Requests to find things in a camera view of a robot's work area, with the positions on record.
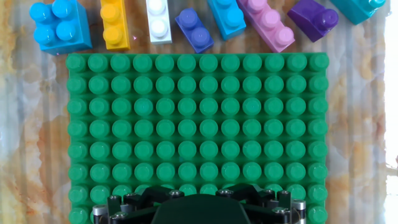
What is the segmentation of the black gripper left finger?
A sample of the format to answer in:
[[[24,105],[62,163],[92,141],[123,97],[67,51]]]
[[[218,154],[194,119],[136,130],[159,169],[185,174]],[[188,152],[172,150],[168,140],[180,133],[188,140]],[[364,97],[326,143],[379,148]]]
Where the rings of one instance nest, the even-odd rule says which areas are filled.
[[[182,197],[181,190],[162,186],[148,187],[140,194],[111,195],[105,204],[93,206],[93,223],[151,223],[162,203]]]

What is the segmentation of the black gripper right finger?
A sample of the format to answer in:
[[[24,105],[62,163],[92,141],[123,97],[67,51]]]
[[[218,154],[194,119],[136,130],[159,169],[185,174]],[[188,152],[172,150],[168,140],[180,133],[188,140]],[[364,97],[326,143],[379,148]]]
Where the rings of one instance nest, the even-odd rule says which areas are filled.
[[[306,202],[293,199],[286,190],[275,192],[250,184],[220,189],[216,196],[228,199],[222,206],[237,223],[306,223]]]

